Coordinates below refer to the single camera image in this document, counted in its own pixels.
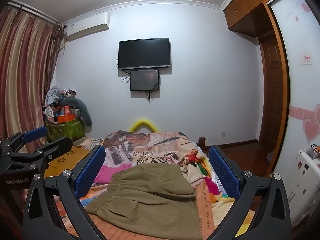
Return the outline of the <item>orange box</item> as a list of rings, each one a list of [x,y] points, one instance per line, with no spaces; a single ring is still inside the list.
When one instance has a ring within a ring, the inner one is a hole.
[[[76,119],[76,116],[74,114],[65,114],[65,115],[60,115],[57,117],[57,122],[59,124],[64,123],[64,122],[69,122]]]

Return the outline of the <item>printed newspaper pattern blanket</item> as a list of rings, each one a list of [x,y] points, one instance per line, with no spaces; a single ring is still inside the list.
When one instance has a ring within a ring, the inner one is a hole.
[[[132,164],[131,168],[133,168],[140,164],[153,163],[178,165],[182,175],[196,192],[202,239],[207,239],[213,233],[234,204],[234,202],[216,202],[213,205],[210,202],[204,177],[189,153],[192,149],[198,149],[201,152],[202,150],[180,132],[145,134],[118,131],[108,135],[105,139],[86,139],[76,147],[91,151],[96,146],[103,147],[105,151],[103,165],[108,167]],[[85,208],[94,198],[105,192],[107,186],[108,184],[96,184],[93,181],[88,193],[80,198],[83,207]],[[141,235],[119,228],[93,214],[89,214],[89,217],[108,239],[166,239]]]

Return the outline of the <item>colourful striped fleece blanket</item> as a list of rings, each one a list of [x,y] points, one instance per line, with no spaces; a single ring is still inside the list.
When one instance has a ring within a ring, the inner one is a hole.
[[[198,149],[192,149],[189,151],[192,156],[192,161],[200,169],[204,181],[206,182],[210,202],[215,205],[216,202],[233,203],[234,198],[229,197],[222,189],[222,183],[215,174],[209,159]]]

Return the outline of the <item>wooden door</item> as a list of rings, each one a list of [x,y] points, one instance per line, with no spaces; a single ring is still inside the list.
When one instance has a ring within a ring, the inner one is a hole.
[[[274,151],[283,113],[283,69],[274,32],[259,37],[263,59],[264,107],[259,142],[268,152]]]

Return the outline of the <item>white wall air conditioner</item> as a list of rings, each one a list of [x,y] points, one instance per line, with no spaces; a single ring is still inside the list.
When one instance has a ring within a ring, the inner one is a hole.
[[[67,41],[74,41],[88,35],[108,30],[110,27],[110,15],[108,12],[101,12],[99,14],[70,20],[66,25],[66,39]]]

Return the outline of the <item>olive green pants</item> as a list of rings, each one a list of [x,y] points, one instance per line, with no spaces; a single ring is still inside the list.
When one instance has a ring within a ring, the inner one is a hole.
[[[115,173],[85,209],[141,235],[202,239],[195,189],[175,164],[140,164]]]

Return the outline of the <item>yellow foam bed guard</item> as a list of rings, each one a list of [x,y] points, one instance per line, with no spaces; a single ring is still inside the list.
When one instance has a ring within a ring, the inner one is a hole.
[[[136,121],[130,128],[130,132],[136,132],[138,131],[141,127],[147,128],[150,132],[157,132],[158,129],[157,127],[150,122],[149,120],[146,119],[140,119]]]

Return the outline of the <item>small black wall monitor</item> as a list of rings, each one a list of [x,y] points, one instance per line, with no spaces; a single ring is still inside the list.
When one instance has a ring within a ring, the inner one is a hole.
[[[130,91],[146,92],[159,90],[159,70],[140,69],[130,72]]]

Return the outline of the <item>wooden overhead cabinet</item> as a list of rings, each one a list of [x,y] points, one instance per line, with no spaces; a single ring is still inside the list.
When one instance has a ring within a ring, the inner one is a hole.
[[[266,9],[270,0],[232,0],[224,10],[230,31],[252,38],[274,32],[271,15]]]

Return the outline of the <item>white sliding wardrobe door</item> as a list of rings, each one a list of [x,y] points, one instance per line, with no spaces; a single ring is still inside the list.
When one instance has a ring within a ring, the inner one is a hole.
[[[287,178],[298,151],[319,144],[319,23],[305,0],[274,0],[270,6],[289,68],[289,118],[275,168]]]

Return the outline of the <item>grey neck pillow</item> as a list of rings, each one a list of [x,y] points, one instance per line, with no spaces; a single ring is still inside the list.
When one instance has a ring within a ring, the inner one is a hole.
[[[91,116],[88,112],[86,105],[77,98],[66,98],[60,101],[62,107],[71,106],[77,109],[76,116],[81,118],[86,126],[92,126]]]

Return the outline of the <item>striped red gold curtain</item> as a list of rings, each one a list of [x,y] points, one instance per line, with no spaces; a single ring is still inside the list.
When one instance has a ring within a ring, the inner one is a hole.
[[[62,22],[51,24],[13,7],[2,11],[1,139],[43,125],[63,36]]]

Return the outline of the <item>pink folded garment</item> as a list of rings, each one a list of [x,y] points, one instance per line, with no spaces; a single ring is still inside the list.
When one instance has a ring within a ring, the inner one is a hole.
[[[108,166],[103,165],[101,167],[100,171],[98,172],[98,174],[97,174],[97,176],[96,176],[96,178],[94,180],[94,183],[96,183],[96,184],[108,184],[111,181],[112,176],[115,173],[127,170],[127,169],[129,169],[131,167],[132,167],[132,164],[121,164],[118,167],[108,167]]]

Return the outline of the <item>green storage bag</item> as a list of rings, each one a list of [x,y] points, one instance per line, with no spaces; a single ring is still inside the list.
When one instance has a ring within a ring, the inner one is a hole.
[[[54,124],[52,122],[46,122],[47,128],[47,141],[52,142],[63,137],[68,137],[75,142],[85,137],[84,123],[76,118],[72,121]]]

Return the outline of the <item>wooden lap desk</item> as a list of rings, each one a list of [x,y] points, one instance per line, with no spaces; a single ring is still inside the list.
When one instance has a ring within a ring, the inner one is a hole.
[[[73,147],[69,152],[49,162],[49,167],[45,170],[44,178],[57,177],[64,170],[72,170],[88,154],[89,150]]]

